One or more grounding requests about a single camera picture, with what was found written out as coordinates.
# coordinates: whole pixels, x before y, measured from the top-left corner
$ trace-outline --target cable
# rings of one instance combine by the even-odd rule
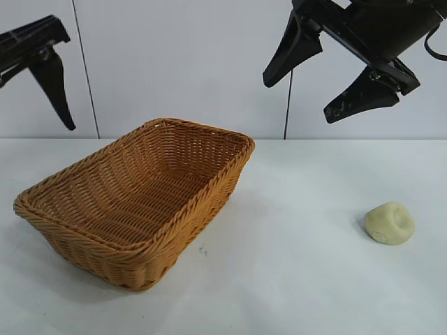
[[[436,33],[436,31],[439,29],[439,24],[437,26],[435,26],[435,28],[433,28],[427,35],[427,37],[425,38],[425,42],[424,42],[424,47],[427,50],[427,52],[432,55],[432,57],[439,59],[440,61],[447,61],[447,54],[438,54],[437,52],[435,52],[429,45],[428,45],[428,40],[430,39],[430,37],[433,36],[434,33]]]

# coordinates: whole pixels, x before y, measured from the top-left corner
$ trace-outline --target white table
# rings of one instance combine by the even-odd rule
[[[0,334],[447,334],[447,142],[257,141],[223,211],[154,288],[59,257],[15,196],[109,143],[0,140]],[[372,241],[403,202],[416,233]]]

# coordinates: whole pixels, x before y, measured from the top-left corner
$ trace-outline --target basket rim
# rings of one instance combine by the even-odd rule
[[[121,147],[121,144],[129,143],[129,141],[132,141],[133,139],[137,138],[139,134],[141,134],[142,131],[144,131],[147,128],[151,128],[153,126],[157,126],[157,124],[160,123],[168,123],[168,124],[181,124],[182,126],[188,126],[192,128],[203,128],[207,129],[209,131],[215,131],[217,133],[220,133],[221,135],[231,135],[238,137],[241,141],[243,141],[244,145],[242,149],[230,160],[227,162],[225,166],[223,166],[209,181],[208,183],[203,186],[184,206],[177,211],[172,218],[169,219],[169,221],[166,221],[157,231],[155,234],[152,235],[152,237],[146,241],[140,241],[133,244],[129,244],[127,246],[122,246],[121,244],[117,244],[115,242],[110,242],[107,240],[104,240],[100,236],[91,234],[85,230],[82,230],[77,227],[70,226],[68,222],[61,220],[57,217],[51,216],[44,211],[41,211],[40,209],[37,209],[33,207],[30,203],[30,200],[32,196],[36,193],[40,192],[41,188],[47,187],[49,183],[56,184],[63,182],[67,178],[73,176],[74,174],[79,173],[80,170],[83,170],[84,168],[88,168],[90,166],[93,166],[95,163],[101,161],[102,159],[105,159],[105,156],[108,156],[110,153],[107,153],[107,151],[115,152],[116,150],[119,150]],[[220,180],[224,179],[225,176],[233,169],[233,167],[238,162],[243,162],[245,164],[253,152],[255,147],[255,142],[252,138],[250,138],[248,135],[244,135],[238,132],[234,131],[228,131],[226,129],[222,128],[216,128],[213,126],[208,126],[204,124],[199,124],[192,121],[185,121],[181,119],[175,119],[175,118],[159,118],[154,119],[152,121],[148,121],[141,125],[140,127],[136,128],[135,130],[131,131],[130,133],[122,136],[118,140],[113,141],[112,143],[106,145],[104,148],[99,149],[98,151],[88,155],[87,157],[81,159],[80,161],[69,165],[68,167],[64,168],[63,170],[56,172],[55,174],[45,178],[41,182],[37,183],[36,185],[28,188],[27,190],[21,192],[14,201],[14,210],[15,213],[22,218],[25,218],[28,220],[31,224],[32,221],[45,221],[47,225],[52,225],[54,228],[57,226],[57,230],[60,232],[63,232],[64,234],[70,233],[74,234],[77,239],[88,239],[89,241],[95,242],[95,249],[99,253],[104,252],[120,252],[128,254],[129,257],[132,257],[133,255],[139,253],[141,256],[143,256],[142,252],[146,249],[144,254],[153,251],[155,248],[159,247],[159,244],[161,244],[162,236],[165,236],[167,231],[169,230],[179,230],[179,225],[181,225],[182,222],[184,222],[195,210],[197,204],[200,202],[199,200],[201,198],[207,197],[210,191],[214,190],[216,188],[216,185],[219,183]],[[170,235],[169,241],[175,237],[176,234]]]

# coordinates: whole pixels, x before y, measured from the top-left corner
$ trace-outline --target woven basket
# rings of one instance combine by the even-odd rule
[[[18,195],[56,252],[127,290],[160,281],[233,192],[254,141],[157,119]]]

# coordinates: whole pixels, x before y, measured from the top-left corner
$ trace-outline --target robotic arm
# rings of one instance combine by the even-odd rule
[[[326,32],[362,60],[366,67],[354,83],[324,108],[328,123],[366,110],[391,107],[397,93],[407,95],[420,83],[397,58],[427,34],[428,39],[447,18],[447,0],[351,0],[342,8],[331,0],[292,0],[293,10],[278,50],[263,74],[267,87],[322,52],[318,39]]]
[[[0,88],[29,68],[65,127],[72,131],[76,127],[66,100],[64,67],[53,48],[69,41],[64,26],[53,15],[0,34]]]

